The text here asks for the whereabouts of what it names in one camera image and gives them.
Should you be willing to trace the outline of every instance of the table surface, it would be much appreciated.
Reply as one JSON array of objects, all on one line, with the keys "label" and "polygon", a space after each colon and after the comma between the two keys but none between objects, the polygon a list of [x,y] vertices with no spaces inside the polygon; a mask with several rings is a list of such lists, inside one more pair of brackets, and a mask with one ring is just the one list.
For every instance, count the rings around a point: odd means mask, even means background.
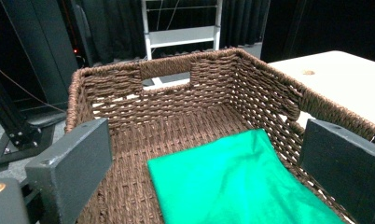
[{"label": "table surface", "polygon": [[375,62],[330,51],[270,66],[375,124]]}]

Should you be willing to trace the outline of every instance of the folded green towel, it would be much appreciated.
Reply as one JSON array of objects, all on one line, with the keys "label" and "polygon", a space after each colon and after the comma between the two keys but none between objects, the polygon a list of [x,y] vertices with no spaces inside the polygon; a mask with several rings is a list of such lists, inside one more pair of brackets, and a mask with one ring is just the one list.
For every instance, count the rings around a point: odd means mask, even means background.
[{"label": "folded green towel", "polygon": [[281,164],[263,130],[148,161],[168,224],[342,223]]}]

